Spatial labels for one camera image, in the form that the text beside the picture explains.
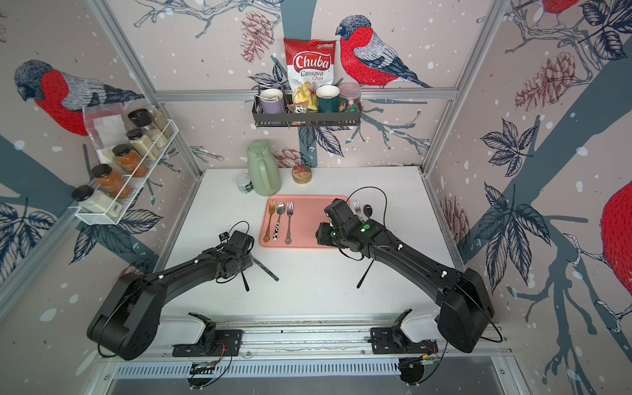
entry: chip bag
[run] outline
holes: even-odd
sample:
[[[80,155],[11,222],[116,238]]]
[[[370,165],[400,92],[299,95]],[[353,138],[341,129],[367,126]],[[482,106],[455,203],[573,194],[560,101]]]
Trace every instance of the chip bag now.
[[[318,109],[316,90],[334,83],[336,41],[288,40],[285,55],[288,61],[288,82],[294,103],[309,101],[308,108]]]

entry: black lid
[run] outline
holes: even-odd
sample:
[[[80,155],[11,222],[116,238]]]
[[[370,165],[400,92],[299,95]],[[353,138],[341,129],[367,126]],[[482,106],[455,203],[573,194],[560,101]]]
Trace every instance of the black lid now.
[[[125,135],[130,140],[138,140],[139,138],[143,137],[143,131],[141,129],[136,128],[125,133]]]
[[[107,164],[98,164],[92,168],[92,175],[96,178],[105,177],[112,172],[112,168]]]
[[[75,188],[75,190],[73,191],[73,193],[70,194],[70,196],[72,196],[73,199],[75,199],[77,202],[82,202],[86,200],[87,198],[91,197],[93,193],[94,193],[94,188],[88,185],[82,185],[82,186],[79,186],[78,188]]]
[[[116,156],[125,156],[130,153],[130,148],[127,144],[119,144],[112,149],[112,153]]]
[[[144,108],[130,112],[129,114],[127,114],[127,118],[129,118],[130,121],[134,122],[134,125],[138,126],[139,128],[147,126],[152,122],[151,114],[149,114],[149,111]]]

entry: gold fork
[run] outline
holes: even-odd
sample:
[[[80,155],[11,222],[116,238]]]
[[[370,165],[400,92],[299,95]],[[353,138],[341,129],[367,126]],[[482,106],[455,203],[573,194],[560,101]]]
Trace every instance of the gold fork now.
[[[274,205],[274,200],[268,202],[268,214],[270,214],[270,219],[268,220],[268,230],[265,231],[264,243],[270,241],[270,222],[272,222],[272,215],[275,213],[276,206]]]

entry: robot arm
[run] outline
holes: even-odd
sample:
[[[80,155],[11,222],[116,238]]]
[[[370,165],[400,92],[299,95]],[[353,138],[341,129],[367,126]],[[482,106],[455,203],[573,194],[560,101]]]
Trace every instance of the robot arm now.
[[[227,243],[162,272],[118,279],[88,327],[88,338],[125,360],[142,354],[154,340],[162,307],[206,281],[229,278],[252,265],[254,239],[235,231]]]
[[[485,314],[494,316],[480,274],[472,269],[461,273],[426,257],[372,219],[360,222],[344,200],[335,199],[325,213],[333,227],[320,224],[319,244],[349,248],[395,269],[441,307],[436,318],[441,335],[457,349],[472,352],[489,323]]]

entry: white table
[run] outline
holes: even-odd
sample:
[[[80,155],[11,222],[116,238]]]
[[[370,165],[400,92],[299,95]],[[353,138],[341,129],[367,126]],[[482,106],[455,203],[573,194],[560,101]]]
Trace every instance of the white table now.
[[[370,260],[348,259],[338,250],[263,248],[258,233],[267,197],[254,191],[243,195],[236,186],[244,169],[209,169],[195,196],[166,267],[185,262],[219,244],[218,235],[238,221],[250,223],[255,238],[252,254],[279,278],[275,282],[253,265],[227,284],[207,282],[170,301],[163,315],[196,312],[216,321],[377,319],[407,308],[427,314],[437,311],[433,300],[390,267],[376,262],[360,289],[358,281]],[[280,195],[346,195],[362,186],[378,186],[389,199],[386,226],[398,238],[426,256],[454,267],[416,167],[317,168],[313,179],[296,184],[290,169],[281,169]],[[381,222],[384,197],[373,189],[352,200],[370,204],[372,218]],[[241,224],[236,229],[245,230]],[[357,257],[359,254],[348,252]]]

